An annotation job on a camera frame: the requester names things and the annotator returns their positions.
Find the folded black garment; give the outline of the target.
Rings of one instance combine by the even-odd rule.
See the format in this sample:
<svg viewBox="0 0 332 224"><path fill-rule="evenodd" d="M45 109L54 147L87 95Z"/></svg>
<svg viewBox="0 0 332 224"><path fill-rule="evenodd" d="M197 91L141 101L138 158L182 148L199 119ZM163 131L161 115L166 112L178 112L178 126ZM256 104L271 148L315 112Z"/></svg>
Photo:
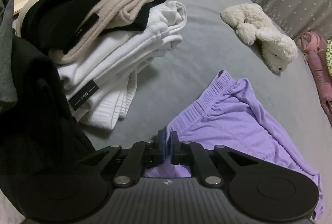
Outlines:
<svg viewBox="0 0 332 224"><path fill-rule="evenodd" d="M81 25L95 5L101 0L32 0L26 12L21 12L22 22L17 33L40 52L51 50L69 52L83 34L96 22L91 19Z"/></svg>

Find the purple pants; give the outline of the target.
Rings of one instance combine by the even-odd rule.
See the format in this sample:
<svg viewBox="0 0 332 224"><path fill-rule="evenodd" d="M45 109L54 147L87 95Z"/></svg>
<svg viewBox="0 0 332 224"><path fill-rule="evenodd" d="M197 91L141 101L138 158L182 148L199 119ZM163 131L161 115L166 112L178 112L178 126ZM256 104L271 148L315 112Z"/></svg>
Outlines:
<svg viewBox="0 0 332 224"><path fill-rule="evenodd" d="M166 128L180 141L212 150L225 145L261 160L302 173L318 187L314 219L323 216L321 176L306 163L285 129L263 108L246 78L234 80L221 70L200 97Z"/></svg>

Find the green patterned garment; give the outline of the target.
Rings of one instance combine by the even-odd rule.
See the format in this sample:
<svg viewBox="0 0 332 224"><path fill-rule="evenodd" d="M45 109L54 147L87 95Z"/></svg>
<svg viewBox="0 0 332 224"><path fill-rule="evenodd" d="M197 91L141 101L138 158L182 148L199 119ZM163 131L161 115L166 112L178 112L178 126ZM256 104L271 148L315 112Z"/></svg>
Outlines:
<svg viewBox="0 0 332 224"><path fill-rule="evenodd" d="M327 40L326 44L326 65L328 73L332 77L332 40Z"/></svg>

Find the white plush dog toy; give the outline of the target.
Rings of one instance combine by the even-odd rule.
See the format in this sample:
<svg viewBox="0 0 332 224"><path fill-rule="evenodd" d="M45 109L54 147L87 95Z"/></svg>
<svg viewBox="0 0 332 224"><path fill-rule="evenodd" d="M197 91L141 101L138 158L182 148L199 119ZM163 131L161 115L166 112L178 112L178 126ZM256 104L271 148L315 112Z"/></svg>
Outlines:
<svg viewBox="0 0 332 224"><path fill-rule="evenodd" d="M294 40L277 29L260 5L234 5L223 10L220 17L245 45L261 45L263 60L273 73L282 73L297 58Z"/></svg>

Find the folded white garment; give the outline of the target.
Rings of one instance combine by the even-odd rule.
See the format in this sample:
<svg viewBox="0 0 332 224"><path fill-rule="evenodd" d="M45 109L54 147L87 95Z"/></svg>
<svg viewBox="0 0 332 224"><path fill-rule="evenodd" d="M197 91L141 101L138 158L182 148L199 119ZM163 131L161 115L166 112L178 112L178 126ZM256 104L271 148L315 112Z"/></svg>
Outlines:
<svg viewBox="0 0 332 224"><path fill-rule="evenodd" d="M137 75L183 40L185 5L168 1L150 9L144 31L114 31L98 37L72 63L57 68L71 114L85 125L112 130L126 117Z"/></svg>

